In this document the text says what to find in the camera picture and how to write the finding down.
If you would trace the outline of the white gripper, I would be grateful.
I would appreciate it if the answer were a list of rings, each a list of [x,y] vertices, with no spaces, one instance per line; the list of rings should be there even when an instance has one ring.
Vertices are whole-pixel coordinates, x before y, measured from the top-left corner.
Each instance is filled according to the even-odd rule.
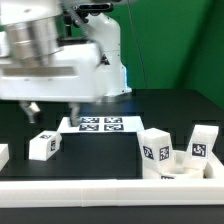
[[[31,124],[42,112],[35,102],[70,102],[70,124],[80,125],[80,104],[102,97],[101,53],[96,43],[70,45],[49,57],[45,67],[24,68],[0,59],[0,98],[20,101]]]

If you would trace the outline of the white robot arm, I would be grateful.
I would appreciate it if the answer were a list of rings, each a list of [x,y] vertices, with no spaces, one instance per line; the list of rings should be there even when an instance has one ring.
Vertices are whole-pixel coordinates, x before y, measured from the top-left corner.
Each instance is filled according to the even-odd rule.
[[[38,102],[82,103],[131,89],[121,62],[119,24],[106,14],[125,0],[0,0],[0,99],[15,100],[34,123]]]

